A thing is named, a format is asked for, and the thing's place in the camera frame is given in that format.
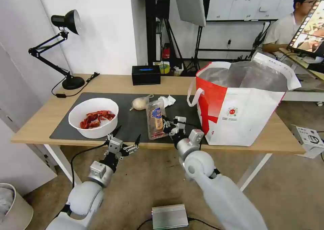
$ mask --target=shopping bag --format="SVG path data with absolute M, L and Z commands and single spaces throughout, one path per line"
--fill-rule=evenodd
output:
M 287 65 L 257 53 L 252 61 L 211 62 L 196 74 L 199 119 L 210 145 L 250 146 L 285 92 L 301 87 Z

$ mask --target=trash can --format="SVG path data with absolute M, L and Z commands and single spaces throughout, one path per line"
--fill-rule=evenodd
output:
M 1 230 L 25 230 L 33 218 L 33 208 L 21 197 L 15 187 L 8 183 L 0 183 L 0 188 L 14 192 L 12 205 L 0 223 Z

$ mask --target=desk lamp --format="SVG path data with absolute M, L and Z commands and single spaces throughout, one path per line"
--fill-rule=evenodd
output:
M 80 88 L 85 83 L 83 78 L 72 76 L 68 70 L 54 65 L 53 63 L 41 56 L 41 53 L 68 39 L 68 31 L 66 31 L 65 28 L 68 28 L 71 32 L 79 35 L 81 30 L 80 16 L 76 10 L 71 10 L 65 16 L 53 15 L 51 17 L 51 21 L 54 26 L 58 27 L 59 30 L 61 30 L 61 32 L 55 35 L 54 37 L 46 40 L 45 42 L 41 43 L 40 45 L 30 48 L 28 52 L 33 57 L 36 57 L 37 59 L 44 62 L 45 64 L 52 67 L 53 69 L 55 69 L 56 71 L 58 71 L 66 77 L 66 79 L 62 83 L 62 87 L 64 89 L 72 90 Z M 57 41 L 52 45 L 45 46 L 45 44 L 60 36 L 62 37 L 61 40 Z

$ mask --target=man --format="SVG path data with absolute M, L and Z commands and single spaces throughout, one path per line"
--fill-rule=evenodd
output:
M 294 12 L 269 27 L 262 50 L 281 56 L 279 48 L 287 48 L 299 26 L 317 0 L 294 0 Z

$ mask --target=logo on bag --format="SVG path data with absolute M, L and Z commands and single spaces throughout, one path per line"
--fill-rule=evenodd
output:
M 231 108 L 229 108 L 228 109 L 228 111 L 227 111 L 227 115 L 228 116 L 230 116 L 230 117 L 232 117 L 232 116 L 237 116 L 237 108 L 235 108 L 235 107 L 231 107 Z

